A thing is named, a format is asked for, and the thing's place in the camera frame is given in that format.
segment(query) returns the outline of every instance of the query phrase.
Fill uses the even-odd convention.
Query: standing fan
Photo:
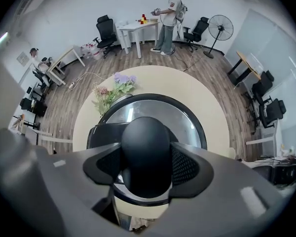
[[[214,56],[211,54],[211,51],[213,50],[213,47],[214,47],[216,41],[230,39],[230,37],[233,34],[233,25],[232,25],[232,22],[230,21],[230,19],[223,16],[223,15],[213,16],[209,20],[208,23],[209,23],[208,30],[209,30],[211,36],[213,36],[213,38],[215,38],[215,42],[214,42],[211,50],[209,52],[204,51],[204,54],[207,57],[213,59]]]

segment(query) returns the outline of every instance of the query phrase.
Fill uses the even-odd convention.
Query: purple flower
[[[130,80],[131,83],[135,83],[136,80],[137,80],[137,77],[136,77],[136,76],[131,76],[131,77],[129,78],[129,80]]]
[[[120,73],[115,73],[114,80],[116,83],[127,83],[129,81],[129,77],[121,75]]]
[[[115,74],[114,74],[114,81],[115,81],[115,82],[119,82],[120,77],[121,77],[121,74],[120,74],[120,73],[115,73]]]

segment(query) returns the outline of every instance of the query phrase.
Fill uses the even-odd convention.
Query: green leaves
[[[100,115],[103,116],[111,107],[112,102],[134,89],[134,82],[129,81],[127,83],[118,83],[114,84],[114,89],[112,91],[107,91],[106,94],[101,94],[101,87],[94,87],[93,91],[97,101],[92,101],[95,108],[99,111]]]
[[[128,86],[125,86],[121,91],[123,93],[127,93],[128,91],[130,91],[132,88],[134,88],[133,85],[128,85]]]

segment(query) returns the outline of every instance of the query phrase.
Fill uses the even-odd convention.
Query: person
[[[46,65],[46,61],[40,61],[38,58],[38,49],[32,48],[30,51],[30,54],[32,56],[32,63],[34,67],[38,70],[40,70],[43,74],[46,73],[48,70],[48,66]]]
[[[45,75],[46,71],[48,70],[48,66],[46,65],[46,61],[39,60],[39,58],[37,56],[38,49],[36,49],[36,48],[31,49],[30,55],[32,57],[32,63],[34,65],[34,67],[44,74],[44,76],[42,76],[42,79],[43,79],[44,83],[46,84],[46,86],[49,87],[50,86],[49,77],[47,75]]]
[[[159,52],[161,55],[171,54],[173,29],[177,24],[176,15],[181,7],[181,0],[169,0],[169,7],[163,11],[153,11],[152,15],[159,16],[165,14],[162,21],[162,28],[159,35],[159,40],[155,48],[151,52]]]

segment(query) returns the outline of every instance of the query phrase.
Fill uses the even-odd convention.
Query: beige round table
[[[162,66],[141,66],[120,72],[136,76],[133,95],[155,93],[172,97],[187,106],[200,121],[207,141],[207,150],[229,157],[229,130],[226,117],[213,94],[197,79],[176,69]],[[113,76],[100,86],[112,89]],[[100,121],[100,114],[94,107],[95,95],[90,93],[82,105],[74,125],[73,150],[86,149],[88,133]],[[117,210],[138,218],[158,218],[168,205],[137,206],[115,198]]]

